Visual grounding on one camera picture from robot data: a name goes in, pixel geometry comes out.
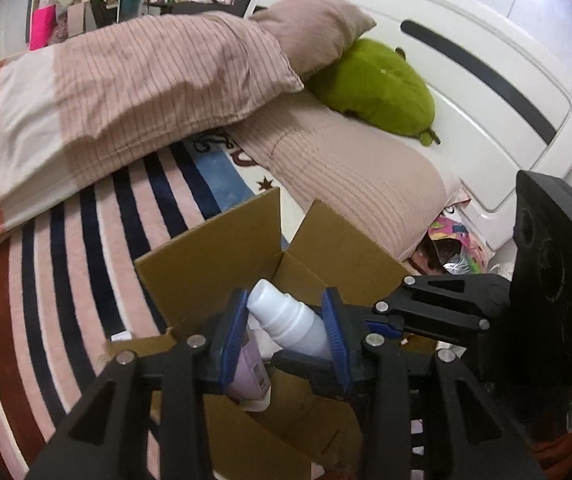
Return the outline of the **white plastic bottle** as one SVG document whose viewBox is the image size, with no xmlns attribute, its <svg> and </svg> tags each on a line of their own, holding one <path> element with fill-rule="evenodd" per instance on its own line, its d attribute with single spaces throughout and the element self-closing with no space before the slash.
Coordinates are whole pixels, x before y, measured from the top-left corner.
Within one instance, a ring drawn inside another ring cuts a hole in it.
<svg viewBox="0 0 572 480">
<path fill-rule="evenodd" d="M 324 360 L 332 358 L 323 319 L 265 278 L 251 289 L 246 307 L 280 348 Z"/>
</svg>

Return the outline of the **lilac cosmetic tube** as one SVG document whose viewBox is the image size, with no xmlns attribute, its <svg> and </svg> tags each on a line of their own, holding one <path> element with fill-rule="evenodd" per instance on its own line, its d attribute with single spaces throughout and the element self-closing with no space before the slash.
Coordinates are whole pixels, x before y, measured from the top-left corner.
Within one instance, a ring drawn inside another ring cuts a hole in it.
<svg viewBox="0 0 572 480">
<path fill-rule="evenodd" d="M 272 385 L 257 341 L 246 330 L 231 385 L 226 394 L 246 412 L 266 411 L 271 402 Z"/>
</svg>

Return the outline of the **pink ribbed pillow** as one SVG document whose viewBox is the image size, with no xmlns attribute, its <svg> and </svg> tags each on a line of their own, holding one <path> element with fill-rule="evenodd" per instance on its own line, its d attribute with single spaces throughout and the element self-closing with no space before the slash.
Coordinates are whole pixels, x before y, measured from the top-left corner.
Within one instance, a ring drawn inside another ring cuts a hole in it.
<svg viewBox="0 0 572 480">
<path fill-rule="evenodd" d="M 225 130 L 301 208 L 320 200 L 398 260 L 462 188 L 426 146 L 334 112 L 307 91 Z"/>
</svg>

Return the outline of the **striped pink fleece blanket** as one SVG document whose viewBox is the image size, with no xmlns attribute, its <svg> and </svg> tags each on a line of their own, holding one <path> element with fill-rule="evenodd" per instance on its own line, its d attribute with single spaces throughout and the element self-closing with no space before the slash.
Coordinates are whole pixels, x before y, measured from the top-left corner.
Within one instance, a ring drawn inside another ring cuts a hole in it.
<svg viewBox="0 0 572 480">
<path fill-rule="evenodd" d="M 149 154 L 39 214 L 0 245 L 0 476 L 24 478 L 115 336 L 166 321 L 137 258 L 277 187 L 226 133 Z"/>
</svg>

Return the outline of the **green plush toy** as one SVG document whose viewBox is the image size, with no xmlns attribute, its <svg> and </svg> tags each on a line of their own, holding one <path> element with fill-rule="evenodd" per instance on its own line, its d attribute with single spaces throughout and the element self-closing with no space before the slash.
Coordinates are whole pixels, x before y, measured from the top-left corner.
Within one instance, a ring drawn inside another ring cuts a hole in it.
<svg viewBox="0 0 572 480">
<path fill-rule="evenodd" d="M 340 114 L 388 133 L 440 144 L 432 124 L 435 101 L 403 51 L 361 38 L 335 63 L 308 82 L 309 91 Z"/>
</svg>

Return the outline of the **white bed headboard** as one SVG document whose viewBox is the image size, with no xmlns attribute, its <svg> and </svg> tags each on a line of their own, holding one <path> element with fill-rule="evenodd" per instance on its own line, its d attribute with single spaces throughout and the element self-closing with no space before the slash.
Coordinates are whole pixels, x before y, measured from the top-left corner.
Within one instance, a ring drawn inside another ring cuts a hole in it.
<svg viewBox="0 0 572 480">
<path fill-rule="evenodd" d="M 253 14 L 280 0 L 250 0 Z M 536 40 L 476 0 L 347 0 L 400 48 L 435 100 L 432 147 L 470 197 L 463 216 L 491 250 L 515 224 L 516 174 L 572 167 L 572 75 Z"/>
</svg>

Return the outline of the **striped patchwork duvet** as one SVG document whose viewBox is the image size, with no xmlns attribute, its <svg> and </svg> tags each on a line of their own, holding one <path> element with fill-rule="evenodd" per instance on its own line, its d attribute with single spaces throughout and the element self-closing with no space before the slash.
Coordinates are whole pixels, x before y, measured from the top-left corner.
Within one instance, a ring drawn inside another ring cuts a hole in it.
<svg viewBox="0 0 572 480">
<path fill-rule="evenodd" d="M 301 87 L 272 35 L 221 12 L 134 18 L 1 60 L 0 244 L 131 162 Z"/>
</svg>

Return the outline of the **pink storage box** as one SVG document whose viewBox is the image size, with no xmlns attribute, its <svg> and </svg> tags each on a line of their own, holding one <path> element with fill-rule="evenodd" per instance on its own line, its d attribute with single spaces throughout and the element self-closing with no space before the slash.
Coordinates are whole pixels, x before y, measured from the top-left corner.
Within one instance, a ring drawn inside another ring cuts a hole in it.
<svg viewBox="0 0 572 480">
<path fill-rule="evenodd" d="M 35 51 L 48 45 L 56 25 L 56 6 L 44 6 L 33 11 L 31 17 L 29 50 Z"/>
</svg>

